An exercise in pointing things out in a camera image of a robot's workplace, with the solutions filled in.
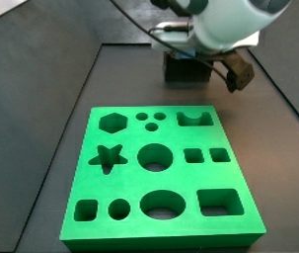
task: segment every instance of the rectangle hole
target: rectangle hole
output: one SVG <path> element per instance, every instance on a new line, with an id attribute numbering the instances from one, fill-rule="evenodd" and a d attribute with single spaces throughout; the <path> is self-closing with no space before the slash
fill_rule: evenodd
<path id="1" fill-rule="evenodd" d="M 214 162 L 230 162 L 229 151 L 226 148 L 210 148 L 210 155 Z"/>
<path id="2" fill-rule="evenodd" d="M 96 218 L 98 201 L 82 200 L 76 203 L 74 219 L 75 221 L 92 221 Z"/>
<path id="3" fill-rule="evenodd" d="M 210 189 L 197 192 L 199 209 L 205 216 L 242 215 L 238 191 L 234 189 Z"/>
<path id="4" fill-rule="evenodd" d="M 184 158 L 187 163 L 203 163 L 205 157 L 202 149 L 199 148 L 186 148 L 184 149 Z"/>

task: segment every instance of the hexagon hole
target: hexagon hole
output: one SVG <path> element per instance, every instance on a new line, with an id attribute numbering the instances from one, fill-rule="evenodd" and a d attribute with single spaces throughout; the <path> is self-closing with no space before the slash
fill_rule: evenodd
<path id="1" fill-rule="evenodd" d="M 128 118 L 116 113 L 102 117 L 99 128 L 110 133 L 115 133 L 127 128 Z"/>

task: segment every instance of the green foam block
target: green foam block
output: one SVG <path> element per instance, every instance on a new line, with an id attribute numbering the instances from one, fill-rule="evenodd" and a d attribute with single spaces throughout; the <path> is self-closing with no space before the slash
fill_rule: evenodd
<path id="1" fill-rule="evenodd" d="M 214 107 L 92 109 L 60 232 L 70 250 L 250 246 L 265 233 Z"/>

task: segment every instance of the cutout hole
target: cutout hole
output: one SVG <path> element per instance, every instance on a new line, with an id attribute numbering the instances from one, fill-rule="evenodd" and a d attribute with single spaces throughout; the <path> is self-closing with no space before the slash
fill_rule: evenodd
<path id="1" fill-rule="evenodd" d="M 98 201 L 82 200 L 76 203 L 74 220 L 75 221 L 92 221 L 96 218 Z"/>
<path id="2" fill-rule="evenodd" d="M 205 157 L 199 148 L 186 148 L 184 157 L 187 163 L 203 163 Z"/>
<path id="3" fill-rule="evenodd" d="M 210 148 L 210 155 L 214 162 L 230 162 L 229 151 L 226 148 Z"/>
<path id="4" fill-rule="evenodd" d="M 138 160 L 147 170 L 158 172 L 166 170 L 171 166 L 172 152 L 160 144 L 150 144 L 139 151 Z"/>
<path id="5" fill-rule="evenodd" d="M 116 164 L 127 164 L 128 160 L 120 155 L 123 145 L 116 145 L 108 148 L 103 145 L 98 146 L 99 155 L 94 157 L 90 161 L 90 165 L 100 165 L 104 175 L 112 172 L 112 168 Z"/>
<path id="6" fill-rule="evenodd" d="M 205 216 L 225 216 L 225 215 L 229 215 L 229 210 L 223 206 L 202 207 L 201 212 Z"/>
<path id="7" fill-rule="evenodd" d="M 166 119 L 166 114 L 163 113 L 156 113 L 154 114 L 154 118 L 158 120 L 158 121 L 163 121 Z"/>
<path id="8" fill-rule="evenodd" d="M 166 167 L 164 165 L 162 165 L 160 163 L 158 162 L 151 162 L 148 164 L 144 165 L 144 168 L 152 172 L 160 172 L 163 170 L 166 170 Z"/>
<path id="9" fill-rule="evenodd" d="M 176 193 L 159 190 L 144 195 L 140 207 L 148 217 L 154 219 L 172 219 L 183 214 L 186 202 Z"/>
<path id="10" fill-rule="evenodd" d="M 136 119 L 139 121 L 144 121 L 147 118 L 148 118 L 148 114 L 146 114 L 146 113 L 136 114 Z"/>
<path id="11" fill-rule="evenodd" d="M 100 119 L 99 128 L 115 133 L 127 128 L 128 118 L 120 114 L 111 114 Z"/>
<path id="12" fill-rule="evenodd" d="M 199 209 L 205 216 L 242 215 L 238 191 L 234 189 L 199 190 L 197 192 Z"/>
<path id="13" fill-rule="evenodd" d="M 108 208 L 110 216 L 116 219 L 124 219 L 131 213 L 131 205 L 126 200 L 116 200 L 111 203 Z"/>
<path id="14" fill-rule="evenodd" d="M 156 125 L 155 123 L 148 123 L 148 124 L 146 125 L 146 129 L 147 129 L 148 131 L 156 131 L 156 130 L 158 130 L 158 125 Z"/>
<path id="15" fill-rule="evenodd" d="M 182 127 L 202 127 L 214 125 L 211 115 L 206 112 L 197 119 L 189 118 L 183 113 L 176 113 L 176 120 Z"/>

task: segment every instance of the large circle hole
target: large circle hole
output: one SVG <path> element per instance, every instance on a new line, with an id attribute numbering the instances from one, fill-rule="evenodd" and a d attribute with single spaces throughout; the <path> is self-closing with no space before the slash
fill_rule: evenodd
<path id="1" fill-rule="evenodd" d="M 166 118 L 166 114 L 163 114 L 163 113 L 156 113 L 156 114 L 154 114 L 154 118 L 155 118 L 158 121 L 163 121 L 164 118 Z"/>
<path id="2" fill-rule="evenodd" d="M 110 216 L 114 219 L 122 220 L 130 215 L 131 205 L 126 200 L 119 199 L 111 203 L 108 212 L 110 212 Z"/>
<path id="3" fill-rule="evenodd" d="M 138 160 L 147 170 L 160 172 L 172 164 L 172 152 L 162 144 L 150 144 L 142 148 Z"/>
<path id="4" fill-rule="evenodd" d="M 156 125 L 155 123 L 148 123 L 148 124 L 146 125 L 146 129 L 147 129 L 148 131 L 156 131 L 156 130 L 158 130 L 158 125 Z"/>
<path id="5" fill-rule="evenodd" d="M 146 113 L 139 113 L 139 114 L 136 115 L 136 119 L 138 119 L 139 121 L 144 121 L 147 118 L 148 118 L 148 114 L 146 114 Z"/>
<path id="6" fill-rule="evenodd" d="M 154 219 L 172 219 L 183 214 L 186 202 L 179 194 L 159 190 L 144 195 L 140 207 L 148 217 Z"/>

